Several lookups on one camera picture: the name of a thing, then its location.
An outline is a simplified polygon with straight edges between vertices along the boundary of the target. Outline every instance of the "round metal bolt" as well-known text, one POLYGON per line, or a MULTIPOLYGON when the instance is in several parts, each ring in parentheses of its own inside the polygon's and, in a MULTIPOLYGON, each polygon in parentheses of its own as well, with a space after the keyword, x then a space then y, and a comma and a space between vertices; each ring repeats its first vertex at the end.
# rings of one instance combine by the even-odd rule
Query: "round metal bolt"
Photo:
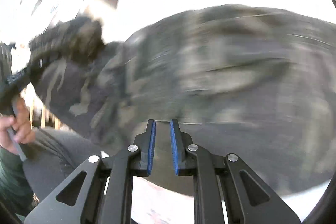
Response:
POLYGON ((97 161, 99 161, 99 157, 97 155, 92 155, 92 156, 89 157, 89 162, 90 163, 93 164, 93 163, 95 163, 97 161))
POLYGON ((188 149, 190 151, 196 151, 198 149, 198 146, 196 144, 190 144, 188 145, 188 149))
POLYGON ((229 161, 233 161, 233 162, 235 162, 235 161, 238 160, 238 156, 237 156, 236 154, 230 154, 230 155, 227 157, 227 159, 228 159, 229 161))
POLYGON ((136 150, 138 150, 138 146, 135 144, 132 144, 128 147, 128 151, 130 152, 135 152, 136 150))

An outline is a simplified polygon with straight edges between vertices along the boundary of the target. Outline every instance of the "green sleeve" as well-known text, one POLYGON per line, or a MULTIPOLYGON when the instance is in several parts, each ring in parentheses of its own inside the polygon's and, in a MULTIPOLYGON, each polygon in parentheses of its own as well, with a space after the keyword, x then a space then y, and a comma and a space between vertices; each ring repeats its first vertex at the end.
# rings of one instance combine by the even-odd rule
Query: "green sleeve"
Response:
POLYGON ((0 147, 0 195, 14 213, 26 216, 33 209, 33 191, 20 157, 0 147))

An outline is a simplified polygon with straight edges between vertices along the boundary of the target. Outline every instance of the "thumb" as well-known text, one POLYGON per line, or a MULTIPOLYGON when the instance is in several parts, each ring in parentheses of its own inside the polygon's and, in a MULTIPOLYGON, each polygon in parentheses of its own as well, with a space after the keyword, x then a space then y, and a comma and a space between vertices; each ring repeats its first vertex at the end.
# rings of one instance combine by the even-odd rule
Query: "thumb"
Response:
POLYGON ((13 125, 15 118, 13 116, 2 116, 0 117, 0 131, 6 130, 8 127, 13 125))

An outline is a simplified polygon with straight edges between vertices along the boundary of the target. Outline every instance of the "blue rubber strip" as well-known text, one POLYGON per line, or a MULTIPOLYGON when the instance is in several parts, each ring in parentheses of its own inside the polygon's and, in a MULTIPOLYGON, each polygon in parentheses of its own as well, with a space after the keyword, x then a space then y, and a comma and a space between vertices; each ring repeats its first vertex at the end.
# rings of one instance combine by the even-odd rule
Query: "blue rubber strip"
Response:
POLYGON ((175 175, 178 175, 179 174, 179 156, 177 153, 173 121, 170 121, 170 139, 171 139, 171 150, 173 154, 173 165, 174 165, 175 175))
POLYGON ((148 147, 148 162, 147 162, 148 175, 151 174, 152 169, 153 169, 155 135, 156 135, 156 123, 155 121, 153 121, 151 139, 150 139, 149 147, 148 147))

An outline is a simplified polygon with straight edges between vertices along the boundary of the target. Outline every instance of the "human hand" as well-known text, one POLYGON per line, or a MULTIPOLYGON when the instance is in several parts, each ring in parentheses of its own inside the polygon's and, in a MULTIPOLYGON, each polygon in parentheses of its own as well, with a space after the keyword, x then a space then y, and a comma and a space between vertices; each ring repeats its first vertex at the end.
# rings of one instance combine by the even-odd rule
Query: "human hand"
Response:
POLYGON ((14 141, 17 143, 30 143, 35 140, 35 132, 32 131, 29 122, 29 111, 26 108, 24 99, 18 98, 16 101, 17 116, 0 117, 0 146, 13 154, 18 154, 7 133, 7 128, 12 126, 16 130, 14 141))

